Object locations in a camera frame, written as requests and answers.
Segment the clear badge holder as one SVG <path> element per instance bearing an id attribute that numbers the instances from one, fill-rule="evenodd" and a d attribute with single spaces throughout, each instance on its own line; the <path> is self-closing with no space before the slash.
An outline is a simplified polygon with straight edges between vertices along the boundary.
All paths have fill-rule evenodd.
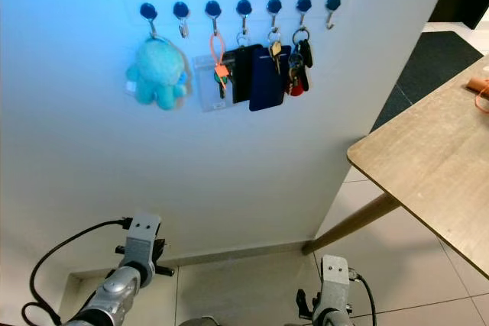
<path id="1" fill-rule="evenodd" d="M 203 112 L 228 108 L 230 102 L 223 96 L 220 82 L 216 79 L 213 58 L 209 55 L 193 57 L 193 71 L 195 71 L 196 92 Z"/>

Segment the wooden table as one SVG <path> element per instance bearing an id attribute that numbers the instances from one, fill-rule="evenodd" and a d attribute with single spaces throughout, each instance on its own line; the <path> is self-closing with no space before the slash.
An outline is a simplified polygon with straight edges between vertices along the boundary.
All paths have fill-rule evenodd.
<path id="1" fill-rule="evenodd" d="M 405 208 L 489 278 L 489 113 L 469 79 L 489 55 L 448 79 L 347 150 L 347 160 L 380 196 L 303 245 L 312 253 Z"/>

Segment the black card holder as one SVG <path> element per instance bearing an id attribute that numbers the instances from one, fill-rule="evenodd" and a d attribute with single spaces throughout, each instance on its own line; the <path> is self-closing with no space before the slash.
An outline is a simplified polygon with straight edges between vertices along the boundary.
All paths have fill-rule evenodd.
<path id="1" fill-rule="evenodd" d="M 228 51 L 232 61 L 229 62 L 233 79 L 233 102 L 247 102 L 251 99 L 252 82 L 254 81 L 254 53 L 261 50 L 262 44 L 238 47 Z"/>

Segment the dark blue card holder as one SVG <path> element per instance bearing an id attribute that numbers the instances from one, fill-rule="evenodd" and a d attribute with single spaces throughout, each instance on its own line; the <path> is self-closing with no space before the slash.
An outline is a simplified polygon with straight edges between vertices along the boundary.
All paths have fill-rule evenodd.
<path id="1" fill-rule="evenodd" d="M 283 73 L 289 67 L 291 46 L 283 46 L 279 56 L 271 56 L 265 47 L 252 53 L 251 96 L 248 107 L 251 111 L 279 106 L 284 100 L 286 78 Z"/>

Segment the key bunch with red fob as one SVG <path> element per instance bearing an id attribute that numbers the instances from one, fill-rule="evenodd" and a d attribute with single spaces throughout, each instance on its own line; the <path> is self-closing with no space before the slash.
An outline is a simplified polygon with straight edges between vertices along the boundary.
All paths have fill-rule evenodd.
<path id="1" fill-rule="evenodd" d="M 293 48 L 289 56 L 289 74 L 287 74 L 286 92 L 290 96 L 300 96 L 310 89 L 307 70 L 308 58 L 311 57 L 309 44 L 310 33 L 305 26 L 300 26 L 293 33 Z"/>

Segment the brass key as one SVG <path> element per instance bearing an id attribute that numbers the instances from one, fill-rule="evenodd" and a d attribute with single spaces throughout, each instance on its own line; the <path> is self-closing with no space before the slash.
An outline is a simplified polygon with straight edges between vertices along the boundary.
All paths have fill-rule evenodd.
<path id="1" fill-rule="evenodd" d="M 282 75 L 282 67 L 280 67 L 280 55 L 283 53 L 282 33 L 277 26 L 273 26 L 268 34 L 269 47 L 267 48 L 270 57 L 272 58 L 273 65 L 276 69 L 276 73 Z"/>

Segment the dark floor mat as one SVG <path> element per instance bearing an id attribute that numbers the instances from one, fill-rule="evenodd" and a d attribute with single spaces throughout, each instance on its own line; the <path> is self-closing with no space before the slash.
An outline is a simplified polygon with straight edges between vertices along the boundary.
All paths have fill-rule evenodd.
<path id="1" fill-rule="evenodd" d="M 371 131 L 376 131 L 483 56 L 455 32 L 422 33 Z"/>

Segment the teal plush octopus keychain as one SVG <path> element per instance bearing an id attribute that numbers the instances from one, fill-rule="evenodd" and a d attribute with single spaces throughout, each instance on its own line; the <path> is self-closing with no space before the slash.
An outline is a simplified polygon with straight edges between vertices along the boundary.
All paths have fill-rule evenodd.
<path id="1" fill-rule="evenodd" d="M 137 103 L 156 103 L 164 111 L 174 110 L 186 97 L 189 72 L 185 55 L 168 40 L 150 37 L 138 47 L 126 78 L 134 86 Z"/>

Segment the black round wall hook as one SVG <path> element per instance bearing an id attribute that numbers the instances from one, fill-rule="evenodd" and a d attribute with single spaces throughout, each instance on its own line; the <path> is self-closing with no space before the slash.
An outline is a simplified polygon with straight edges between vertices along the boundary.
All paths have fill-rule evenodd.
<path id="1" fill-rule="evenodd" d="M 205 13 L 211 21 L 212 35 L 219 36 L 221 32 L 218 27 L 218 18 L 222 15 L 222 8 L 219 2 L 214 0 L 208 1 L 205 6 Z"/>
<path id="2" fill-rule="evenodd" d="M 251 2 L 248 0 L 238 1 L 238 4 L 235 6 L 235 12 L 238 13 L 238 16 L 240 16 L 241 19 L 240 34 L 244 36 L 248 36 L 249 35 L 248 19 L 249 16 L 251 16 L 251 13 L 254 12 Z"/>
<path id="3" fill-rule="evenodd" d="M 307 28 L 305 26 L 305 18 L 312 7 L 311 0 L 298 0 L 296 2 L 296 11 L 298 15 L 300 15 L 300 22 L 298 22 L 298 31 L 306 31 Z"/>
<path id="4" fill-rule="evenodd" d="M 333 23 L 333 15 L 335 15 L 340 5 L 342 5 L 342 0 L 325 0 L 324 6 L 325 11 L 327 11 L 327 18 L 325 18 L 325 29 L 332 30 L 335 26 L 335 23 Z"/>
<path id="5" fill-rule="evenodd" d="M 271 33 L 279 33 L 279 26 L 277 24 L 277 18 L 282 11 L 282 2 L 280 0 L 269 0 L 266 5 L 266 11 L 271 18 Z"/>
<path id="6" fill-rule="evenodd" d="M 156 19 L 158 16 L 157 9 L 150 4 L 150 2 L 143 2 L 143 4 L 140 6 L 140 15 L 143 16 L 144 19 L 147 20 L 147 23 L 149 23 L 151 33 L 150 36 L 153 37 L 154 39 L 157 39 L 158 33 L 156 29 Z"/>
<path id="7" fill-rule="evenodd" d="M 186 19 L 189 17 L 189 6 L 185 4 L 185 2 L 175 2 L 173 5 L 173 14 L 175 18 L 178 19 L 179 21 L 179 31 L 180 31 L 180 36 L 184 37 L 186 39 L 189 37 L 189 25 L 188 22 L 186 22 Z"/>

